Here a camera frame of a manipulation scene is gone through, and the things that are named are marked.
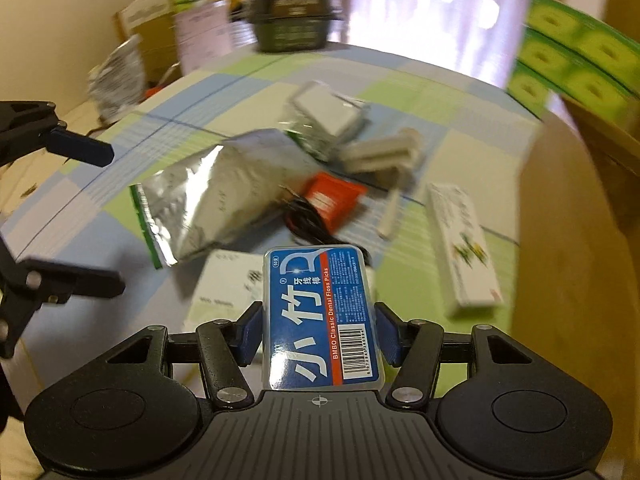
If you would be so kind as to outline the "pink paper sheet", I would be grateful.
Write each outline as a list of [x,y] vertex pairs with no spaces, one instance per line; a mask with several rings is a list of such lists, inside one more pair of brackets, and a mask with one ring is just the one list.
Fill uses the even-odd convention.
[[229,3],[206,1],[175,15],[178,61],[183,76],[232,51]]

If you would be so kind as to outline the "white long toothpaste box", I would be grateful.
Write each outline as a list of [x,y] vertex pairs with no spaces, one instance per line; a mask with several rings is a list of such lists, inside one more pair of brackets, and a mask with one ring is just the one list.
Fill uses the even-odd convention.
[[494,263],[471,197],[450,183],[427,185],[426,212],[446,315],[481,315],[503,304]]

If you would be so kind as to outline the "checkered tablecloth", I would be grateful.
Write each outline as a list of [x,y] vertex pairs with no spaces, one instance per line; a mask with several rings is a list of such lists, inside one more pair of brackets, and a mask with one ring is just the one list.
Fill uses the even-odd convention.
[[376,232],[383,192],[371,190],[343,237],[367,249],[378,296],[403,318],[428,318],[450,332],[439,298],[424,186],[453,183],[468,192],[483,226],[505,300],[514,294],[518,258],[518,173],[537,123],[501,89],[444,68],[360,47],[319,53],[237,50],[141,104],[104,134],[114,162],[68,162],[9,216],[2,234],[17,257],[117,270],[126,283],[111,300],[72,298],[32,318],[14,357],[3,364],[18,404],[143,327],[181,330],[201,263],[153,266],[132,206],[130,186],[224,138],[274,128],[288,97],[308,81],[366,101],[364,138],[413,128],[425,157],[416,189],[392,240]]

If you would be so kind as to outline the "green tissue pack stack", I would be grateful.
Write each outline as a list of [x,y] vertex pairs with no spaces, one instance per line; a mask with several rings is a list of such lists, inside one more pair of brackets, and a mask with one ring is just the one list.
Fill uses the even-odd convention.
[[639,116],[639,44],[558,0],[530,0],[506,92],[539,117],[565,94],[616,126]]

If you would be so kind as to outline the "blue dental floss picks box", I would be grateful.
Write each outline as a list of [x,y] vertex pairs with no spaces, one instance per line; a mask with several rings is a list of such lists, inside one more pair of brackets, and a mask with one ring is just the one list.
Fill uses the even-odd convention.
[[378,390],[384,382],[362,251],[281,247],[264,260],[262,382],[268,390]]

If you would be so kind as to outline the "silver foil bag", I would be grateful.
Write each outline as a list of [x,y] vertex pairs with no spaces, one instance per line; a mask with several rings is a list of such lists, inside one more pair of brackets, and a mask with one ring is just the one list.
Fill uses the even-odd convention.
[[302,194],[319,163],[278,129],[204,148],[130,186],[157,269],[227,247]]

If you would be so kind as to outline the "dark green instant noodle bowl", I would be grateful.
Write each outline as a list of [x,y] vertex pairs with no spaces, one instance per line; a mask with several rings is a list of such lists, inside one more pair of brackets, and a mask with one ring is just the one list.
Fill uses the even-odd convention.
[[342,10],[332,0],[250,0],[247,21],[265,53],[323,49]]

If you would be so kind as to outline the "crumpled silver bag on chair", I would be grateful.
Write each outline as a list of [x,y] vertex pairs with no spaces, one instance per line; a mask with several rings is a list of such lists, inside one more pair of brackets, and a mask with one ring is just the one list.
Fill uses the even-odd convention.
[[146,79],[139,44],[140,36],[131,36],[89,73],[88,96],[106,124],[117,122],[143,98]]

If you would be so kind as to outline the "brown cardboard box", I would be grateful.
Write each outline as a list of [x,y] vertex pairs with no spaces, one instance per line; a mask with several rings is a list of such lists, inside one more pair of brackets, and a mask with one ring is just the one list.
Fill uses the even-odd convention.
[[620,126],[562,96],[520,174],[511,333],[594,390],[613,433],[600,471],[639,475],[639,113]]

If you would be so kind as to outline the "small cardboard box background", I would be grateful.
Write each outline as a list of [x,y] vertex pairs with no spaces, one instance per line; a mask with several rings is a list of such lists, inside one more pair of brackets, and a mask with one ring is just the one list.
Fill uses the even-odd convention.
[[139,52],[149,84],[158,84],[178,62],[175,19],[170,0],[134,0],[114,14],[120,41],[139,36]]

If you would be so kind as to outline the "white square device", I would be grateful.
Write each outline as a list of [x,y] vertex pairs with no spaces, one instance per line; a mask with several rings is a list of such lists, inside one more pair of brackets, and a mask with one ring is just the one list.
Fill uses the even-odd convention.
[[357,132],[366,118],[369,105],[344,96],[321,81],[309,81],[291,97],[296,112],[318,128],[330,140],[347,139]]

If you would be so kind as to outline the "red sachet packet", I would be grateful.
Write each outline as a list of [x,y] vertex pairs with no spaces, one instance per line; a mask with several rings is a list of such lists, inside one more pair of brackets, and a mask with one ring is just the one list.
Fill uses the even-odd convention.
[[304,197],[320,214],[330,234],[337,231],[359,204],[367,188],[326,172],[319,172],[310,181]]

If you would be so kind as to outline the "white card box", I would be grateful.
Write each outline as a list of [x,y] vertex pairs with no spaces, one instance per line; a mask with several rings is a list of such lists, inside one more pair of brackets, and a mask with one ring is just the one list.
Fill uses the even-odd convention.
[[254,302],[262,300],[261,255],[216,249],[209,254],[196,284],[183,329],[223,318],[236,321]]

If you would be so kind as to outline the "green box in plastic wrap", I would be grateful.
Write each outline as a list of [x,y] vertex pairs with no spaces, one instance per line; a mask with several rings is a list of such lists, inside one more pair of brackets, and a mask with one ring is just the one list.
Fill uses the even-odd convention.
[[366,125],[370,106],[355,100],[350,102],[350,107],[354,110],[352,118],[346,120],[346,126],[337,134],[329,133],[292,103],[285,104],[279,126],[307,154],[319,162],[328,162]]

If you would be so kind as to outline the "white shoehorn scoop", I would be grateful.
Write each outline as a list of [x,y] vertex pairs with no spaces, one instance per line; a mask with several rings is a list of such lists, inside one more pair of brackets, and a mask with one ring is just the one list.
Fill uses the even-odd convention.
[[387,192],[385,208],[378,222],[376,232],[383,240],[390,240],[396,229],[400,211],[401,196],[406,186],[405,178],[398,178]]

